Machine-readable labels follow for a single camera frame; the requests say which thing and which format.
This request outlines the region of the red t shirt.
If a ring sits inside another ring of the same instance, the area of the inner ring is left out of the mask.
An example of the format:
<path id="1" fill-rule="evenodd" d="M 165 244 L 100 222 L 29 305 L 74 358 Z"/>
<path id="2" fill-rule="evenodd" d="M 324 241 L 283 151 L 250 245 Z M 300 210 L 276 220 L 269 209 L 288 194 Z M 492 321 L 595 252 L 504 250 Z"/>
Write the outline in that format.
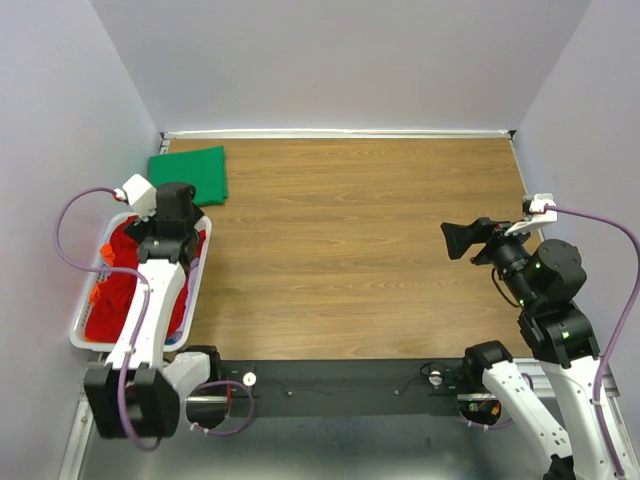
<path id="1" fill-rule="evenodd" d="M 138 244 L 125 233 L 136 217 L 128 215 L 120 221 L 109 240 L 100 248 L 100 255 L 110 267 L 136 269 Z M 82 339 L 90 342 L 115 343 L 124 326 L 133 299 L 137 279 L 116 273 L 98 281 L 89 294 L 90 312 Z"/>

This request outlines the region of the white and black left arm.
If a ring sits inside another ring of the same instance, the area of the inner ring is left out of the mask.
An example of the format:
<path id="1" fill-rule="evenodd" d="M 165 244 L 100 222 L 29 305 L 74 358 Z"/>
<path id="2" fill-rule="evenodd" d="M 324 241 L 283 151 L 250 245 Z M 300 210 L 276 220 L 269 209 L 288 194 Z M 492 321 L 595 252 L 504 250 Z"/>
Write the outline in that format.
<path id="1" fill-rule="evenodd" d="M 174 305 L 200 246 L 196 225 L 203 213 L 191 184 L 167 183 L 152 193 L 152 205 L 138 209 L 137 220 L 124 230 L 136 243 L 138 266 L 126 271 L 136 287 L 121 336 L 105 364 L 89 368 L 84 378 L 100 436 L 127 438 L 142 450 L 174 435 L 190 393 L 212 394 L 222 380 L 213 347 L 182 352 L 163 364 Z"/>

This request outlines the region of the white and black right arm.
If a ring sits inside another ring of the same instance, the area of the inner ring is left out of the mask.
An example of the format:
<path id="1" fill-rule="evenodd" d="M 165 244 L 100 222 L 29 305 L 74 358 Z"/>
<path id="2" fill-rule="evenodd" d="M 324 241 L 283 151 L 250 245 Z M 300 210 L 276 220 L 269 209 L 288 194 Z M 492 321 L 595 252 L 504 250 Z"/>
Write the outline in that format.
<path id="1" fill-rule="evenodd" d="M 514 296 L 520 333 L 539 362 L 562 414 L 556 421 L 529 387 L 513 357 L 498 341 L 469 347 L 460 379 L 469 390 L 488 390 L 539 459 L 545 479 L 627 479 L 619 439 L 603 385 L 603 361 L 589 319 L 574 298 L 587 279 L 578 249 L 563 240 L 543 241 L 533 253 L 524 244 L 533 220 L 469 225 L 444 223 L 452 260 L 475 245 L 474 265 L 490 265 Z"/>

